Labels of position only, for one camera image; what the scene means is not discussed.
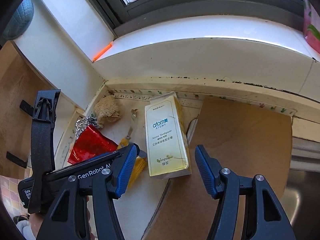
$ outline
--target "white and yellow box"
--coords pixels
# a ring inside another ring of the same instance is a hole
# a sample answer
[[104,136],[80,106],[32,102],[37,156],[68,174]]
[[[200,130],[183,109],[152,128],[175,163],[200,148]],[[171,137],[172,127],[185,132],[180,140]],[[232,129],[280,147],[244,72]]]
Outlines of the white and yellow box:
[[158,179],[191,174],[182,109],[175,92],[150,100],[145,106],[150,176]]

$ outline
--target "loofah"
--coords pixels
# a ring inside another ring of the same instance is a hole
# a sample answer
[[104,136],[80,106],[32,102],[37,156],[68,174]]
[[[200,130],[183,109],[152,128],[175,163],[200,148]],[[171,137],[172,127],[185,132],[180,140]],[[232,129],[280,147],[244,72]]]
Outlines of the loofah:
[[115,122],[121,117],[121,112],[112,96],[105,96],[94,106],[94,111],[98,118],[98,124],[105,122]]

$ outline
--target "gray-blue round object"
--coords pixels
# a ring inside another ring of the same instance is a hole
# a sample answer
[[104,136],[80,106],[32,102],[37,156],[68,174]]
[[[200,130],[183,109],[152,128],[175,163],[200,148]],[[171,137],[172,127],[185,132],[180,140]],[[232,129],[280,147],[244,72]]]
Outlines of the gray-blue round object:
[[33,13],[32,0],[23,0],[4,29],[3,37],[7,40],[18,38],[29,27]]

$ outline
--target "window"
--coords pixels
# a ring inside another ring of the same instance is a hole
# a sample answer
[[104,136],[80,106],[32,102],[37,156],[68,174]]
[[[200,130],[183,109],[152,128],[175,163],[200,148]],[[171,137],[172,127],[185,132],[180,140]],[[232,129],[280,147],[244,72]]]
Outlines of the window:
[[115,36],[183,17],[242,15],[302,30],[303,0],[90,0]]

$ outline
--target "crumpled foil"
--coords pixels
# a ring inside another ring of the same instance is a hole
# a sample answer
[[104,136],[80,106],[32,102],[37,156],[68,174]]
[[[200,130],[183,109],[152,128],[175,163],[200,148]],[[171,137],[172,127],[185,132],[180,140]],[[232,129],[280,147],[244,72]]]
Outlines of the crumpled foil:
[[101,128],[100,125],[97,123],[97,118],[96,117],[84,117],[80,118],[79,120],[76,121],[76,139],[79,138],[80,134],[89,126],[93,125],[95,128],[99,129]]

